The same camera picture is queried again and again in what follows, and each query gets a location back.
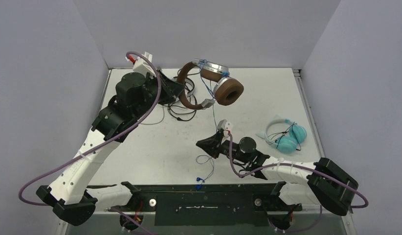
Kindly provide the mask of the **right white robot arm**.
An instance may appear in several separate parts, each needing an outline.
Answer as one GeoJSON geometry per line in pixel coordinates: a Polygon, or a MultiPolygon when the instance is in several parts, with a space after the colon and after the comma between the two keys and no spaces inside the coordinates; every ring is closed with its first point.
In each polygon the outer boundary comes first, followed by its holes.
{"type": "Polygon", "coordinates": [[[196,142],[208,156],[228,158],[232,171],[239,177],[280,182],[270,196],[271,205],[281,210],[287,205],[321,205],[329,212],[345,216],[358,192],[358,182],[340,166],[328,158],[316,162],[293,162],[266,155],[256,148],[250,137],[233,141],[229,131],[218,131],[213,136],[196,142]]]}

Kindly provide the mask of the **teal cat-ear headphones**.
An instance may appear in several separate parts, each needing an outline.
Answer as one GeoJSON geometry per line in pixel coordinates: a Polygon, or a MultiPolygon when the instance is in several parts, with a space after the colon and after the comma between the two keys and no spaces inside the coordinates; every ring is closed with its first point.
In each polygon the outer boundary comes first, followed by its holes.
{"type": "Polygon", "coordinates": [[[302,150],[302,143],[307,138],[307,131],[296,122],[276,115],[263,130],[258,131],[255,135],[279,152],[292,154],[295,151],[302,150]],[[282,132],[268,134],[270,127],[276,124],[286,124],[288,128],[282,132]]]}

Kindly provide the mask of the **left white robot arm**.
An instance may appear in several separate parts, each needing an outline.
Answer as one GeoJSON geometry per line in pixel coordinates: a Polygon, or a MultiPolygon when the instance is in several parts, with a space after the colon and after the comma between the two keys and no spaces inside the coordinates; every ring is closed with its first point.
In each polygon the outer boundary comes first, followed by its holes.
{"type": "Polygon", "coordinates": [[[146,118],[157,104],[167,104],[179,97],[185,79],[171,80],[162,72],[130,72],[115,86],[115,95],[92,123],[77,156],[50,185],[40,186],[37,196],[53,208],[61,220],[73,226],[85,223],[96,211],[124,206],[135,210],[140,197],[131,183],[122,182],[103,188],[89,183],[106,158],[146,118]]]}

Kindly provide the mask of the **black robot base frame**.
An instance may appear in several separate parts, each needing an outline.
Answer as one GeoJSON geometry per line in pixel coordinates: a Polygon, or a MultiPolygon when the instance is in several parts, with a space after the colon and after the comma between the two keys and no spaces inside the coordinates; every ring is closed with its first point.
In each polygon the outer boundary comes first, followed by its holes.
{"type": "Polygon", "coordinates": [[[267,226],[288,222],[300,204],[287,205],[277,184],[136,185],[129,202],[115,208],[135,215],[155,214],[156,226],[267,226]]]}

